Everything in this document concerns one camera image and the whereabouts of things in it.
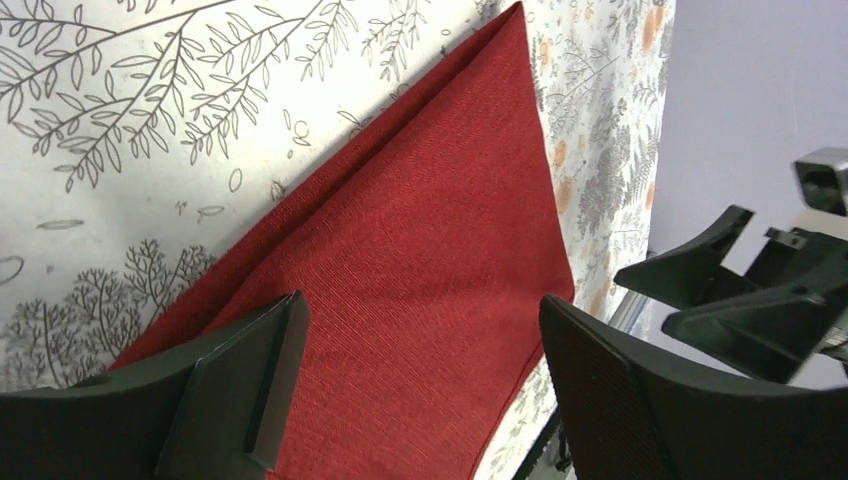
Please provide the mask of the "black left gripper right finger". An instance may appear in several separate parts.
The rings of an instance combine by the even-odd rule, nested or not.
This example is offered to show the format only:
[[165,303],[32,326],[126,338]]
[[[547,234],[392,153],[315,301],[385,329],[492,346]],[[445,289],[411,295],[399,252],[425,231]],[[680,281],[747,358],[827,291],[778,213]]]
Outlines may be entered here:
[[843,479],[847,392],[749,379],[616,330],[555,295],[539,324],[581,479]]

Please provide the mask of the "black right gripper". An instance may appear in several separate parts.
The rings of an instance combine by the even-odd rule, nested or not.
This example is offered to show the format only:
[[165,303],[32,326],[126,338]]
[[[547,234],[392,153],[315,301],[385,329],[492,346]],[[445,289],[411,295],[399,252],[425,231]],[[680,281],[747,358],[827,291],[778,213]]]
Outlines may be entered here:
[[736,205],[688,242],[614,277],[682,310],[664,321],[666,335],[781,384],[813,354],[847,358],[847,150],[824,147],[793,168],[804,208],[789,229],[768,230],[746,272],[753,282],[722,266],[753,217]]

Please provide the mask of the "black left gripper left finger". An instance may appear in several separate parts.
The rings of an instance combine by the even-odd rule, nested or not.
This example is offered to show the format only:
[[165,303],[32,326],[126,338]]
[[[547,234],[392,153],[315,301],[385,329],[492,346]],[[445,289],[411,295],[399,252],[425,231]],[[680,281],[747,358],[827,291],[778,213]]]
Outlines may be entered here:
[[304,353],[301,292],[65,389],[1,398],[5,479],[262,479]]

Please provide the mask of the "red cloth napkin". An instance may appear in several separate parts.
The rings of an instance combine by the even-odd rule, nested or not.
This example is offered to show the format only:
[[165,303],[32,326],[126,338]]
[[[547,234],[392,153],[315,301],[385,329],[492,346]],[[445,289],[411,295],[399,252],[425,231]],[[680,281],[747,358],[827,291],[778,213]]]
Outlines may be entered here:
[[470,479],[574,296],[514,4],[310,175],[117,359],[303,292],[276,479]]

